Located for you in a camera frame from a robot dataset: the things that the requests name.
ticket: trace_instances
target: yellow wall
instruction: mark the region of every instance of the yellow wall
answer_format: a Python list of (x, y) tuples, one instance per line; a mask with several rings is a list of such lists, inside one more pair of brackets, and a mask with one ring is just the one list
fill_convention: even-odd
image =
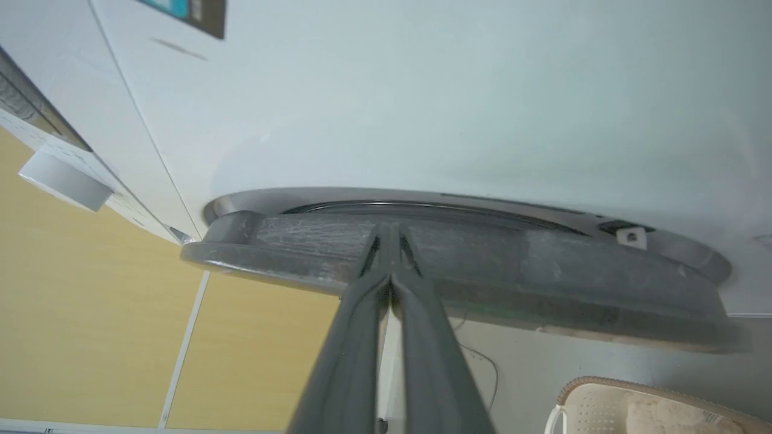
[(337, 305), (213, 274), (167, 427), (285, 429)]
[(24, 182), (31, 155), (0, 127), (0, 418), (157, 426), (201, 271)]
[[(201, 271), (24, 182), (31, 155), (0, 127), (0, 418), (155, 427)], [(337, 304), (213, 275), (167, 427), (284, 429)]]

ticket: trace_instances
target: basket rim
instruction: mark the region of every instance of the basket rim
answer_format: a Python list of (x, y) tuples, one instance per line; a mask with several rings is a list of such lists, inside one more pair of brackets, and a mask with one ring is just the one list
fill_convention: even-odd
[(582, 385), (605, 385), (616, 388), (623, 388), (633, 392), (641, 392), (648, 395), (653, 395), (659, 398), (666, 398), (671, 401), (679, 402), (681, 404), (691, 405), (698, 409), (705, 410), (707, 412), (716, 413), (722, 417), (731, 419), (740, 428), (748, 434), (772, 434), (772, 425), (761, 419), (755, 418), (751, 415), (738, 412), (723, 405), (718, 405), (704, 399), (695, 398), (690, 395), (684, 395), (683, 393), (674, 392), (663, 388), (657, 388), (654, 386), (640, 385), (638, 383), (632, 383), (629, 381), (615, 380), (613, 378), (604, 377), (579, 377), (571, 380), (566, 384), (560, 393), (557, 395), (557, 404), (566, 405), (568, 395)]

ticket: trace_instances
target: electrical cable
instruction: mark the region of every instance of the electrical cable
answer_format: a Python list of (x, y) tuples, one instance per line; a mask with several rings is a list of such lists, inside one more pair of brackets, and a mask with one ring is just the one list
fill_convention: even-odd
[(462, 325), (466, 322), (466, 314), (467, 312), (464, 312), (464, 317), (461, 318), (461, 322), (458, 323), (455, 327), (453, 327), (453, 331), (457, 331), (459, 328), (461, 328)]
[[(464, 313), (464, 318), (462, 319), (461, 323), (459, 325), (455, 326), (453, 328), (453, 331), (454, 332), (457, 331), (459, 328), (461, 328), (462, 325), (464, 325), (465, 322), (466, 322), (466, 313)], [(493, 361), (493, 359), (491, 359), (490, 357), (488, 357), (488, 356), (484, 355), (483, 353), (477, 351), (474, 348), (469, 348), (466, 345), (462, 344), (461, 342), (459, 342), (459, 346), (461, 348), (466, 349), (467, 351), (470, 351), (470, 352), (472, 352), (474, 354), (477, 354), (481, 358), (486, 359), (488, 361), (488, 363), (490, 363), (490, 365), (493, 366), (493, 371), (496, 373), (496, 382), (493, 385), (493, 395), (491, 395), (491, 397), (490, 397), (490, 404), (488, 406), (488, 415), (490, 415), (491, 411), (493, 410), (493, 403), (496, 401), (496, 394), (499, 393), (499, 365), (497, 365), (496, 362)]]

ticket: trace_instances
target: white floor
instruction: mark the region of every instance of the white floor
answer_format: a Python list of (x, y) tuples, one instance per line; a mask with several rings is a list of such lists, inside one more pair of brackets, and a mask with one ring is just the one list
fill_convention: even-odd
[[(754, 352), (694, 354), (660, 348), (588, 341), (467, 321), (459, 342), (496, 362), (499, 389), (491, 414), (499, 434), (543, 432), (558, 392), (576, 377), (597, 375), (655, 385), (694, 395), (772, 420), (772, 319), (742, 319), (753, 334)], [(490, 402), (495, 372), (490, 363), (466, 351), (480, 388)], [(399, 372), (379, 415), (390, 434), (401, 432), (404, 406)]]

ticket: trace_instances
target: laundry basket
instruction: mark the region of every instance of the laundry basket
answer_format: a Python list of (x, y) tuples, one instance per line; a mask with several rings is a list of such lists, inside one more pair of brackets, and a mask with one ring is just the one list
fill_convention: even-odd
[(561, 415), (563, 434), (656, 432), (651, 428), (628, 432), (628, 424), (635, 426), (651, 415), (653, 408), (664, 409), (671, 417), (688, 418), (684, 423), (699, 423), (704, 429), (700, 432), (772, 434), (768, 423), (726, 407), (676, 392), (601, 377), (580, 377), (568, 383), (558, 396), (544, 433), (554, 432)]

